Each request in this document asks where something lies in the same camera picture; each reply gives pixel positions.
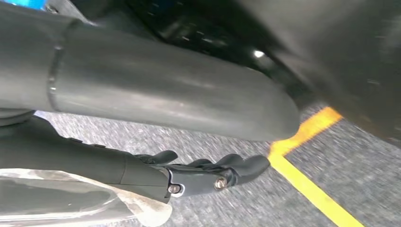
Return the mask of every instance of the metal screw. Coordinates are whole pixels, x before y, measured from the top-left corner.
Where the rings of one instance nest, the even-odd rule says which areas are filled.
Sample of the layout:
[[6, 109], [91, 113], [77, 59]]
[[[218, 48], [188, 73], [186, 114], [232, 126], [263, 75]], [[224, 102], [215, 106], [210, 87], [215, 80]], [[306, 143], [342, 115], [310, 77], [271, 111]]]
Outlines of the metal screw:
[[58, 11], [54, 6], [52, 6], [52, 5], [50, 5], [50, 4], [46, 4], [46, 5], [44, 6], [44, 9], [45, 9], [47, 12], [50, 12], [50, 13], [53, 13], [53, 14], [58, 14], [58, 13], [59, 13], [59, 11]]
[[217, 178], [216, 182], [214, 183], [214, 187], [216, 190], [223, 190], [227, 187], [227, 179], [224, 177]]
[[177, 184], [172, 184], [168, 187], [167, 190], [169, 193], [177, 194], [181, 191], [181, 186], [179, 186]]

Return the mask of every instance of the black cylinder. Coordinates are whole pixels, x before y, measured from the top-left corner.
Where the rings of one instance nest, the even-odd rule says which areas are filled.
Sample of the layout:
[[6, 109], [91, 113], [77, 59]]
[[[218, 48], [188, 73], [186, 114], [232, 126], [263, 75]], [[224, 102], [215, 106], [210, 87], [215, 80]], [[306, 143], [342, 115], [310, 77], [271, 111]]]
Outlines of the black cylinder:
[[247, 140], [284, 139], [298, 129], [293, 101], [262, 73], [67, 17], [0, 7], [2, 108]]

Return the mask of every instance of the yellow line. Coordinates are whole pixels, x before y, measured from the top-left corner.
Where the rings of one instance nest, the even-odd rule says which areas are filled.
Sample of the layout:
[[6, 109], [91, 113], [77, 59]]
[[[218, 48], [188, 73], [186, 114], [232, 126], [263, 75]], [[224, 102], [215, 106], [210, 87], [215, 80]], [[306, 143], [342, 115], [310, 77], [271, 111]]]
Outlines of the yellow line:
[[363, 225], [330, 198], [322, 189], [303, 175], [283, 156], [269, 158], [273, 168], [283, 175], [316, 208], [339, 227], [363, 227]]
[[288, 140], [274, 142], [270, 148], [269, 161], [275, 170], [283, 175], [316, 208], [339, 227], [363, 227], [352, 215], [315, 185], [284, 156], [291, 150], [329, 128], [342, 117], [326, 107], [301, 124], [298, 133]]
[[342, 116], [330, 107], [326, 107], [301, 124], [295, 136], [288, 140], [274, 142], [270, 148], [270, 155], [285, 156], [291, 150], [299, 147], [316, 134], [329, 128], [342, 119]]

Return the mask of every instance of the translucent plastic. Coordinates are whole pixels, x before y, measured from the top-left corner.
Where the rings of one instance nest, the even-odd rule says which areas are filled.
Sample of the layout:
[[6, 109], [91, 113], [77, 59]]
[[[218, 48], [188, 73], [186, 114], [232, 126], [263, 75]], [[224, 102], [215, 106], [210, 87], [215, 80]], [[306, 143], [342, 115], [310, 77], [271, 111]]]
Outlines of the translucent plastic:
[[135, 217], [160, 226], [171, 211], [167, 204], [61, 171], [0, 169], [0, 227], [82, 226]]

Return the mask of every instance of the floor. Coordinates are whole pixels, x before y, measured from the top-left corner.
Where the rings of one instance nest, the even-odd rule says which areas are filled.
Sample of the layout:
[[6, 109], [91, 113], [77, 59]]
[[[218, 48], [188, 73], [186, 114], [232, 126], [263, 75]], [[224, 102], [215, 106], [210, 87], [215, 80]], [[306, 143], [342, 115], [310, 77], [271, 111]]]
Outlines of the floor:
[[[302, 121], [324, 107], [323, 103], [311, 105], [303, 111]], [[268, 156], [270, 152], [268, 142], [69, 114], [39, 112], [37, 115], [48, 119], [66, 137], [131, 153], [155, 154], [171, 149], [184, 163], [205, 157], [217, 160], [229, 153]], [[307, 198], [271, 168], [256, 181], [219, 194], [173, 199], [170, 202], [173, 214], [163, 226], [354, 227], [355, 223], [366, 227], [401, 226], [401, 150], [398, 148], [341, 120], [293, 149], [285, 158], [339, 206], [332, 206], [335, 202], [329, 198], [323, 201]], [[298, 184], [302, 187], [302, 180], [296, 180], [301, 181]], [[311, 201], [328, 207], [322, 212]], [[342, 213], [336, 212], [339, 208], [354, 222], [344, 221]], [[326, 216], [328, 213], [332, 214], [331, 218]], [[130, 220], [111, 226], [139, 227], [140, 224]]]

